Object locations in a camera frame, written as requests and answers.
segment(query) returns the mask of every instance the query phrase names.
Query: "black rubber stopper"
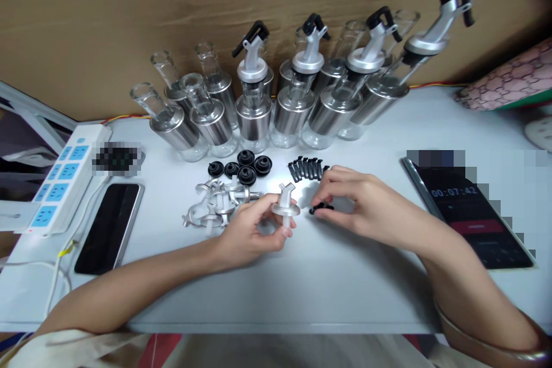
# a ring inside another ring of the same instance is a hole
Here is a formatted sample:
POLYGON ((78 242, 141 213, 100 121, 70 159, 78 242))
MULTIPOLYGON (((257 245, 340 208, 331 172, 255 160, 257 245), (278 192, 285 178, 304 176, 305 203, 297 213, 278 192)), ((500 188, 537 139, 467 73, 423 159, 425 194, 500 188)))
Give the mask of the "black rubber stopper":
POLYGON ((251 166, 242 166, 237 172, 237 178, 243 185, 251 187, 255 183, 255 180, 257 180, 257 173, 251 166))
POLYGON ((226 164, 226 166, 224 167, 224 174, 225 174, 228 178, 232 178, 233 175, 237 175, 237 172, 238 172, 239 169, 240 169, 240 166, 238 165, 238 163, 229 162, 229 163, 226 164))
POLYGON ((253 165, 255 162, 255 155, 248 149, 244 149, 237 155, 237 163, 240 167, 243 165, 253 165))
POLYGON ((258 156, 253 163, 258 177, 264 177, 272 169, 272 160, 266 155, 258 156))
POLYGON ((220 161, 213 161, 211 164, 209 164, 209 167, 207 168, 207 173, 213 178, 220 177, 223 172, 224 166, 220 161))

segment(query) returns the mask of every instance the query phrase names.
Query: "hand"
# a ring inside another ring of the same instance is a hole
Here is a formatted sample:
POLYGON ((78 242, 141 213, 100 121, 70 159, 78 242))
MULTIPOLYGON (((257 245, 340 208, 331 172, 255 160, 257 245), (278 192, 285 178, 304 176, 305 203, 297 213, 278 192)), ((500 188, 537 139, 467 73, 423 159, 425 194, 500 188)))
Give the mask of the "hand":
MULTIPOLYGON (((282 217, 270 207, 278 202, 279 194, 266 194, 255 202, 238 207, 232 221, 214 244, 214 256, 221 270, 244 266, 268 252, 280 251, 292 229, 282 226, 282 217), (263 236, 257 225, 263 219, 273 219, 280 227, 274 233, 263 236)), ((291 228, 297 225, 291 219, 291 228)))
POLYGON ((345 227, 356 234, 390 246, 428 256, 439 248, 442 237, 463 240, 440 220, 388 187, 374 175, 333 166, 326 171, 312 205, 332 202, 333 197, 355 202, 351 214, 318 209, 315 216, 345 227))

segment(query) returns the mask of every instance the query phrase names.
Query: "yellow cable tie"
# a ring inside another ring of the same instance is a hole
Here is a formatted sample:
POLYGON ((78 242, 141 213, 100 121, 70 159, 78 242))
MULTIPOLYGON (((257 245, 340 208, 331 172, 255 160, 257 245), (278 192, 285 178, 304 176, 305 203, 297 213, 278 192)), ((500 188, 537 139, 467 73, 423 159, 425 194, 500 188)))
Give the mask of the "yellow cable tie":
POLYGON ((76 245, 76 242, 72 240, 71 243, 69 243, 69 247, 67 247, 65 250, 61 250, 57 254, 57 257, 64 257, 66 254, 71 253, 71 250, 73 250, 74 245, 76 245))

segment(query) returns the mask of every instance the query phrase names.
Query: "red button on screen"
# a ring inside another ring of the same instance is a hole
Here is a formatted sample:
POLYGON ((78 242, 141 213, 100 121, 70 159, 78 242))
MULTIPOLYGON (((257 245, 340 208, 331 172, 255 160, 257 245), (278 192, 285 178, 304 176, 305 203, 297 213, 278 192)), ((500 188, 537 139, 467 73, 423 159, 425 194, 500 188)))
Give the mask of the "red button on screen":
POLYGON ((453 221, 450 227, 455 229, 461 235, 478 233, 500 233, 504 231, 501 222, 497 220, 472 220, 472 221, 453 221))

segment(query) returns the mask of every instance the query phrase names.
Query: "metal frame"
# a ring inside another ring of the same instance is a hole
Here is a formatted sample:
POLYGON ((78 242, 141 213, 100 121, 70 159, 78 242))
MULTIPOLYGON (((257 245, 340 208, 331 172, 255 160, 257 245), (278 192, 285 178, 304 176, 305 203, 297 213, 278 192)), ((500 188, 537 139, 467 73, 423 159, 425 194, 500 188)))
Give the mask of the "metal frame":
POLYGON ((61 127, 71 131, 74 131, 78 125, 78 122, 74 119, 65 116, 61 112, 50 108, 48 105, 43 104, 1 81, 0 97, 7 100, 11 105, 10 108, 0 103, 0 108, 4 108, 21 116, 57 154, 61 153, 65 146, 65 140, 47 120, 55 122, 61 127))

